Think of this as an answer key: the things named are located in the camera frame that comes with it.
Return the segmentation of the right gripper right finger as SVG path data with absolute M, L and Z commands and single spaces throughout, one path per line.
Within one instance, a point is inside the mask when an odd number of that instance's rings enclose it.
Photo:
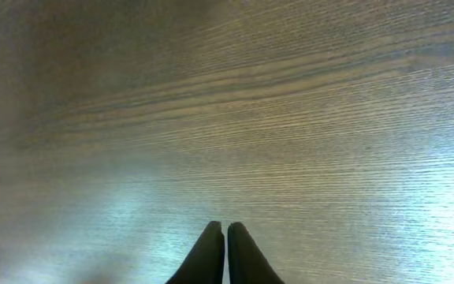
M 284 284 L 242 222 L 229 225 L 227 244 L 231 284 Z

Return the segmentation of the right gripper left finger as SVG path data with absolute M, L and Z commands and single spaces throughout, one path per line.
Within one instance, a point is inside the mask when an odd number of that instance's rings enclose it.
M 222 284 L 224 264 L 225 237 L 221 223 L 212 221 L 166 284 Z

